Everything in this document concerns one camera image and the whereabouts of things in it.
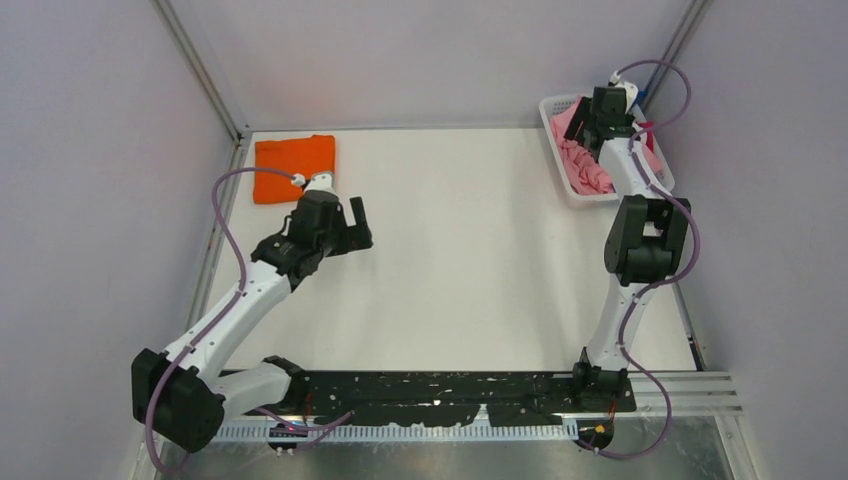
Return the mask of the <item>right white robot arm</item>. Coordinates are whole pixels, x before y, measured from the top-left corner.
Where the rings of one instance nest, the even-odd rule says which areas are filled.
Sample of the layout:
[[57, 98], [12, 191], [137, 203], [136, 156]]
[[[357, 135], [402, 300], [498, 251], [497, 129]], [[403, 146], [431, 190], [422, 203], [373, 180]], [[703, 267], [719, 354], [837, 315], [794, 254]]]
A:
[[564, 135], [609, 175], [618, 210], [604, 244], [610, 275], [598, 326], [573, 367], [571, 401], [588, 412], [632, 406], [628, 353], [657, 283], [676, 274], [690, 205], [661, 185], [644, 152], [626, 88], [602, 86], [582, 98]]

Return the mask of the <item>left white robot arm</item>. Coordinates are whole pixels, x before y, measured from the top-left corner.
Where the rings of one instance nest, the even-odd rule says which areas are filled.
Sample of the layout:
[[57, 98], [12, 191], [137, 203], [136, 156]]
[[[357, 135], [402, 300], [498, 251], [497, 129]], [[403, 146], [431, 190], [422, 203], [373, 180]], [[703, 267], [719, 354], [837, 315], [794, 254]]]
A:
[[226, 421], [258, 407], [298, 412], [307, 389], [294, 379], [293, 364], [273, 357], [228, 376], [222, 371], [258, 323], [323, 260], [372, 248], [362, 198], [351, 198], [349, 209], [352, 224], [334, 193], [304, 193], [283, 229], [257, 244], [227, 297], [163, 351], [142, 350], [131, 364], [134, 418], [196, 453]]

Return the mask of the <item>pink t shirt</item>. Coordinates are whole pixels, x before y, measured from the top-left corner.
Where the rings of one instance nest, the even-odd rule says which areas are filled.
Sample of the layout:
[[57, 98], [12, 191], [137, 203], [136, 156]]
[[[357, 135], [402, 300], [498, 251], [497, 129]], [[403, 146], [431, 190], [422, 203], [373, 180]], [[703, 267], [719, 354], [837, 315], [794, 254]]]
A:
[[[594, 159], [589, 150], [575, 141], [566, 139], [566, 129], [572, 118], [577, 103], [582, 95], [558, 102], [548, 102], [554, 110], [547, 115], [549, 133], [554, 140], [554, 151], [563, 166], [566, 181], [574, 194], [580, 199], [597, 200], [602, 197], [617, 199], [613, 182], [607, 171]], [[640, 141], [642, 156], [648, 162], [650, 171], [660, 181], [660, 184], [670, 190], [673, 185], [667, 165], [657, 155], [659, 147], [655, 143], [655, 153], [652, 154]]]

